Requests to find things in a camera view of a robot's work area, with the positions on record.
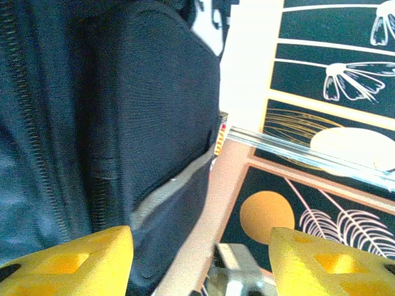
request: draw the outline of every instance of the white flower drawing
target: white flower drawing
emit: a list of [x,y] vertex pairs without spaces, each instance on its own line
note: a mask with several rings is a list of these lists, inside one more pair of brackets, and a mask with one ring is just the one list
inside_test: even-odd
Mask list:
[[376,19],[370,33],[371,45],[387,45],[388,31],[395,38],[395,0],[381,3],[376,10]]
[[339,101],[341,91],[351,101],[367,99],[376,102],[373,95],[385,88],[385,84],[371,75],[395,76],[395,63],[331,64],[326,67],[323,96],[326,100]]

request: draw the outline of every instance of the leaf illustration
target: leaf illustration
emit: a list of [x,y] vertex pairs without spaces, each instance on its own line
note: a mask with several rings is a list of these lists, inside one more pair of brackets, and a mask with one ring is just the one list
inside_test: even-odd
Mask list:
[[285,178],[285,181],[306,208],[299,220],[299,226],[302,228],[302,231],[312,236],[321,237],[334,242],[341,242],[338,236],[337,226],[335,222],[332,221],[331,217],[320,210],[311,209],[294,184],[287,178]]
[[340,213],[336,221],[342,243],[375,255],[395,259],[394,234],[376,215],[362,210],[345,210],[326,192],[320,192],[335,205]]

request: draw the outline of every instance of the black backpack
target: black backpack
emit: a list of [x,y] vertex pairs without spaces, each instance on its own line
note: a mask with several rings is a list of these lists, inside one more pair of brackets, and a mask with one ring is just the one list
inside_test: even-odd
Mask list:
[[[225,42],[230,3],[213,6]],[[126,224],[127,295],[155,289],[202,211],[217,137],[204,9],[0,0],[0,265]]]

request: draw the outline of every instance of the decorative card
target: decorative card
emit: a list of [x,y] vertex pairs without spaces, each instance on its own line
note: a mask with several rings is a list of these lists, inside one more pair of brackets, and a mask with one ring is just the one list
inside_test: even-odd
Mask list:
[[296,229],[395,259],[395,220],[390,208],[371,208],[249,166],[221,241],[248,246],[268,271],[272,227]]
[[[324,154],[348,159],[366,167],[392,172],[395,168],[395,131],[390,129],[269,99],[263,133],[310,147],[313,150],[321,150]],[[395,192],[390,188],[385,189],[348,178],[342,175],[341,171],[325,171],[259,149],[255,150],[254,155],[370,194],[395,200]]]

